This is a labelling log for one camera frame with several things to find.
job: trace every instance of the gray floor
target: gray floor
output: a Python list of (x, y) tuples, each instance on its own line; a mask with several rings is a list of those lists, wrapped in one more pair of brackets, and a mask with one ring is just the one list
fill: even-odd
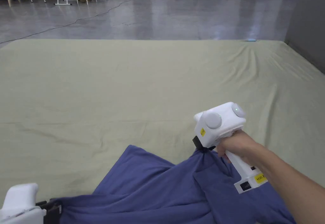
[(0, 43), (73, 22), (28, 38), (284, 40), (297, 2), (98, 0), (89, 6), (54, 6), (55, 0), (34, 1), (15, 1), (12, 8), (0, 1)]

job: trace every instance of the yellow label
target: yellow label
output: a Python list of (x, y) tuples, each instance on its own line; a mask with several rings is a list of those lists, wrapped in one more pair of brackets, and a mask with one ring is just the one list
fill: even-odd
[(265, 177), (265, 175), (263, 173), (256, 175), (254, 178), (257, 183), (262, 183), (262, 182), (267, 181), (267, 178)]
[(202, 137), (205, 135), (205, 130), (204, 130), (204, 128), (201, 129), (201, 135), (202, 135)]

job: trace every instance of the blue fabric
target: blue fabric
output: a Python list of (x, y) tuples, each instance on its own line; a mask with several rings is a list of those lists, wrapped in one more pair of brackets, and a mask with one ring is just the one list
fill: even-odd
[(130, 145), (92, 195), (58, 199), (60, 223), (295, 223), (269, 183), (238, 194), (238, 180), (214, 151), (174, 165)]

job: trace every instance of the black cable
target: black cable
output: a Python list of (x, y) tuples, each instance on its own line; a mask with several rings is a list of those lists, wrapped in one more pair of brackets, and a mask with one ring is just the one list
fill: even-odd
[(125, 1), (125, 2), (121, 2), (118, 6), (116, 6), (116, 7), (112, 7), (112, 8), (110, 8), (110, 9), (108, 9), (106, 12), (98, 13), (98, 14), (96, 14), (96, 15), (93, 16), (93, 17), (78, 18), (78, 19), (76, 19), (76, 21), (74, 21), (74, 22), (72, 22), (72, 23), (68, 23), (68, 24), (65, 24), (65, 25), (62, 25), (62, 26), (58, 26), (58, 27), (54, 27), (54, 28), (50, 28), (50, 29), (46, 29), (46, 30), (44, 30), (44, 31), (40, 31), (40, 32), (37, 32), (37, 33), (34, 33), (34, 34), (26, 35), (26, 36), (23, 36), (23, 37), (20, 37), (20, 38), (10, 39), (10, 40), (5, 40), (5, 41), (3, 41), (3, 42), (0, 42), (0, 44), (6, 43), (6, 42), (11, 42), (11, 41), (18, 40), (18, 39), (24, 39), (24, 38), (27, 38), (27, 37), (30, 37), (30, 36), (33, 36), (33, 35), (38, 35), (38, 34), (41, 34), (41, 33), (44, 33), (44, 32), (50, 31), (50, 30), (55, 30), (55, 29), (64, 28), (64, 27), (67, 27), (67, 26), (69, 26), (69, 25), (71, 25), (71, 24), (76, 23), (76, 22), (79, 21), (79, 20), (95, 18), (95, 17), (97, 17), (97, 16), (99, 16), (99, 15), (103, 15), (103, 14), (108, 13), (110, 10), (115, 9), (115, 8), (121, 6), (121, 5), (124, 4), (124, 3), (131, 2), (131, 1), (134, 1), (134, 0), (127, 0), (127, 1)]

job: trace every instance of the blue object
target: blue object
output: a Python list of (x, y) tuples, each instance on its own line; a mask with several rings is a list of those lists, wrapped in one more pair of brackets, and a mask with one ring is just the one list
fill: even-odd
[(58, 199), (60, 223), (295, 223), (269, 183), (238, 194), (239, 179), (214, 151), (174, 165), (130, 145), (92, 195)]

